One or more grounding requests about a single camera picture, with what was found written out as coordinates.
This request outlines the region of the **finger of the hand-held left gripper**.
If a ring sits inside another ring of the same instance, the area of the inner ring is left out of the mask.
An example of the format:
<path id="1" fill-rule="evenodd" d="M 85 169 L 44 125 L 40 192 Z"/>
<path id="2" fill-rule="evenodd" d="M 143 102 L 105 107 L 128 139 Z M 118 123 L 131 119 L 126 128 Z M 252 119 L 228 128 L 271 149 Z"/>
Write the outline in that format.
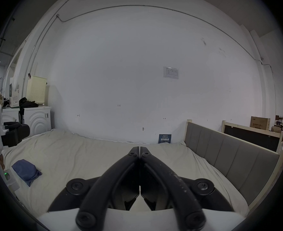
<path id="1" fill-rule="evenodd" d="M 4 122 L 3 123 L 5 129 L 14 130 L 20 127 L 19 122 Z"/>
<path id="2" fill-rule="evenodd" d="M 9 130 L 2 136 L 3 146 L 13 147 L 19 144 L 24 138 L 30 135 L 30 127 L 27 124 L 20 124 L 20 127 Z"/>

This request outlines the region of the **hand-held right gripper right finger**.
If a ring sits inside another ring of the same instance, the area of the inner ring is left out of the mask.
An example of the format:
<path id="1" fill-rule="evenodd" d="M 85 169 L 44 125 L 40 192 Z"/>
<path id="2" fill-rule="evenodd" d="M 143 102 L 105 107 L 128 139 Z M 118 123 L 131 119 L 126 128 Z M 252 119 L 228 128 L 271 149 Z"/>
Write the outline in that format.
<path id="1" fill-rule="evenodd" d="M 234 212 L 212 181 L 178 176 L 146 147 L 140 148 L 140 194 L 151 211 L 173 209 L 179 230 L 201 230 L 202 209 Z"/>

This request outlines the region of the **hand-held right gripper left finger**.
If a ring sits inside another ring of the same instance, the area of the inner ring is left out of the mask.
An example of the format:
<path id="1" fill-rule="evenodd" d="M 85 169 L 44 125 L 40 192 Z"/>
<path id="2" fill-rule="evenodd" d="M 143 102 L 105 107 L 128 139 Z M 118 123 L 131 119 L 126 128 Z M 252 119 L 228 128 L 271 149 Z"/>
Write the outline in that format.
<path id="1" fill-rule="evenodd" d="M 103 229 L 108 208 L 129 211 L 138 196 L 139 147 L 133 147 L 100 177 L 67 182 L 48 212 L 78 208 L 79 229 Z"/>

